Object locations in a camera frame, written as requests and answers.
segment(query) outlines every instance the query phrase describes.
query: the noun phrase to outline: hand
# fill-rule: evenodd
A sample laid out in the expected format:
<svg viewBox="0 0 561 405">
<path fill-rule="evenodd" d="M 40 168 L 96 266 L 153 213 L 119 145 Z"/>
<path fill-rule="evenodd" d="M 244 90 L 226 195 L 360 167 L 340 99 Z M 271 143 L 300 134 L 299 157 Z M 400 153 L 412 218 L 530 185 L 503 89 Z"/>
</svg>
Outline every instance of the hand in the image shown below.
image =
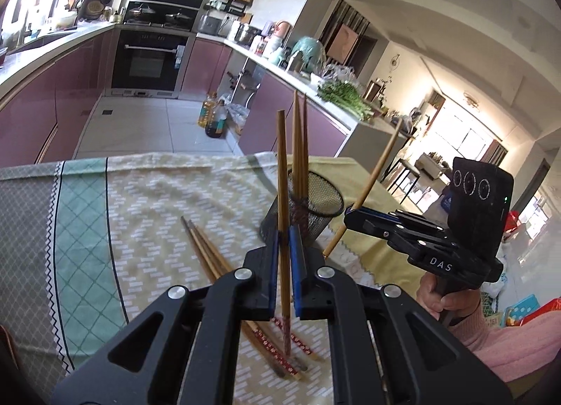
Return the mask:
<svg viewBox="0 0 561 405">
<path fill-rule="evenodd" d="M 481 292 L 478 289 L 466 289 L 442 297 L 434 291 L 436 287 L 436 275 L 427 272 L 421 278 L 417 302 L 437 320 L 442 310 L 455 312 L 455 317 L 470 316 L 481 302 Z"/>
</svg>

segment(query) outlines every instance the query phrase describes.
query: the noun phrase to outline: green vegetable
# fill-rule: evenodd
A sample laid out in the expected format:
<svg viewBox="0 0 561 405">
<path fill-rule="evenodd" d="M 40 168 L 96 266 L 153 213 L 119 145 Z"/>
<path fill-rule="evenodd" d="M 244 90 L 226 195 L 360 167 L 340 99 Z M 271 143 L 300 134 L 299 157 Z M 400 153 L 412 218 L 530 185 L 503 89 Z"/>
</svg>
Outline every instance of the green vegetable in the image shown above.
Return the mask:
<svg viewBox="0 0 561 405">
<path fill-rule="evenodd" d="M 364 102 L 364 99 L 356 88 L 343 81 L 328 81 L 318 89 L 318 95 L 326 102 L 344 109 L 359 119 L 371 114 L 370 107 Z"/>
</svg>

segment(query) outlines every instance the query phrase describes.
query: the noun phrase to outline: oven door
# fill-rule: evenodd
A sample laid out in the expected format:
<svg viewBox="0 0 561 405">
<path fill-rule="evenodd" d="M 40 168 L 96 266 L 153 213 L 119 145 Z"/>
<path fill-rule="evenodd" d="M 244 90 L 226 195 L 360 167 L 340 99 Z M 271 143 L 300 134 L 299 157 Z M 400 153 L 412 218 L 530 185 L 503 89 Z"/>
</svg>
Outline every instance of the oven door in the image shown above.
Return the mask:
<svg viewBox="0 0 561 405">
<path fill-rule="evenodd" d="M 175 90 L 186 43 L 181 36 L 123 30 L 111 87 Z"/>
</svg>

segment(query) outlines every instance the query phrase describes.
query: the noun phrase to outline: tablecloth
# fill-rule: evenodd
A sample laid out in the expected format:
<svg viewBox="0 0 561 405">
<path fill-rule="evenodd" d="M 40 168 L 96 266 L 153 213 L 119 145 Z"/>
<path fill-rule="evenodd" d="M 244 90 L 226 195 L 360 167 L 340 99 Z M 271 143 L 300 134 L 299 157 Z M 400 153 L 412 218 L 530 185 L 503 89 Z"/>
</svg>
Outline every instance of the tablecloth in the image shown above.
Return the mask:
<svg viewBox="0 0 561 405">
<path fill-rule="evenodd" d="M 310 169 L 354 201 L 367 172 L 347 158 Z M 49 400 L 78 368 L 167 288 L 209 284 L 180 222 L 192 219 L 235 266 L 262 245 L 258 227 L 276 195 L 276 157 L 182 154 L 73 160 L 0 170 L 0 323 L 12 332 L 30 384 Z M 376 185 L 366 204 L 399 205 Z M 318 238 L 324 246 L 342 217 Z M 330 261 L 369 286 L 414 293 L 421 271 L 381 240 L 348 232 Z M 243 337 L 238 403 L 333 403 L 325 321 L 293 321 L 324 362 L 303 381 L 279 379 Z"/>
</svg>

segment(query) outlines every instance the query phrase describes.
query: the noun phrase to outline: mesh pen holder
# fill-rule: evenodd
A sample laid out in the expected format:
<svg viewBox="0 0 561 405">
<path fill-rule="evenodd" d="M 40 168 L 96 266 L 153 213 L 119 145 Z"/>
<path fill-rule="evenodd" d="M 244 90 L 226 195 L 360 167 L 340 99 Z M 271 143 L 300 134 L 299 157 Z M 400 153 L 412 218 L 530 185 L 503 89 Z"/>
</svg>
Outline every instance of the mesh pen holder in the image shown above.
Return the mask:
<svg viewBox="0 0 561 405">
<path fill-rule="evenodd" d="M 344 209 L 343 196 L 327 179 L 315 172 L 308 172 L 308 198 L 296 199 L 292 184 L 292 171 L 288 172 L 288 205 L 290 223 L 298 224 L 304 246 L 310 246 L 329 222 L 341 215 Z M 278 226 L 278 196 L 259 226 L 263 242 L 270 230 Z"/>
</svg>

